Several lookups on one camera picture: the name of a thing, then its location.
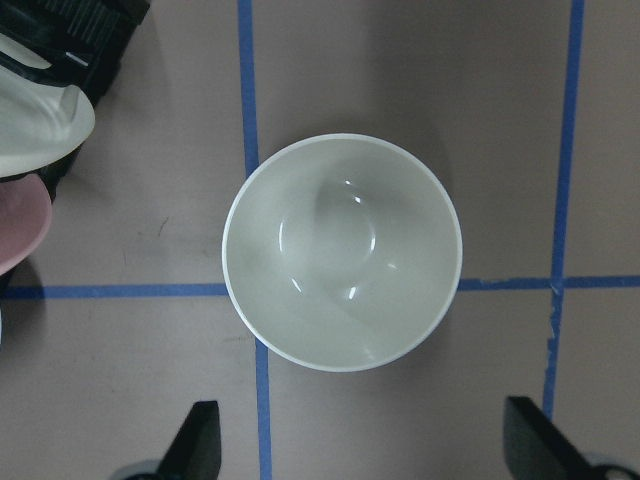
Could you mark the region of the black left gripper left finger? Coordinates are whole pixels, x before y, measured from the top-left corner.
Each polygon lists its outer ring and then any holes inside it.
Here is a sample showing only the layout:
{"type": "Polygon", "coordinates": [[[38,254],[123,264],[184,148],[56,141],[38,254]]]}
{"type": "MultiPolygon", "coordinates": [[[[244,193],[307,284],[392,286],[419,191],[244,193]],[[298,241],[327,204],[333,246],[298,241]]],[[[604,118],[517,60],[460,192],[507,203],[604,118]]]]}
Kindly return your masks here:
{"type": "Polygon", "coordinates": [[[218,402],[193,404],[157,468],[161,479],[217,479],[221,470],[218,402]]]}

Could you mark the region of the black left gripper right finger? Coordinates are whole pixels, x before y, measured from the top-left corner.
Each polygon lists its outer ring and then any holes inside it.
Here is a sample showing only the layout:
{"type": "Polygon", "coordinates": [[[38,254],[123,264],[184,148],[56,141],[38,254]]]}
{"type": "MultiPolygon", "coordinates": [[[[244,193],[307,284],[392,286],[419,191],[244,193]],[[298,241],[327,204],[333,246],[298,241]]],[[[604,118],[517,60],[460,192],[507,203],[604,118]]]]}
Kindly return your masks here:
{"type": "Polygon", "coordinates": [[[590,478],[583,455],[529,397],[505,399],[503,455],[513,479],[590,478]]]}

